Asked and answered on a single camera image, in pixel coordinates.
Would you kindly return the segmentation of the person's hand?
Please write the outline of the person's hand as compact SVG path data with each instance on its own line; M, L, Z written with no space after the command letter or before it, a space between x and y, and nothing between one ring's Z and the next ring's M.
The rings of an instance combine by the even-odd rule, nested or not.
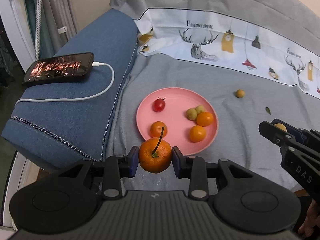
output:
M319 228L319 205L313 200L307 210L306 219L298 229L298 234L310 237Z

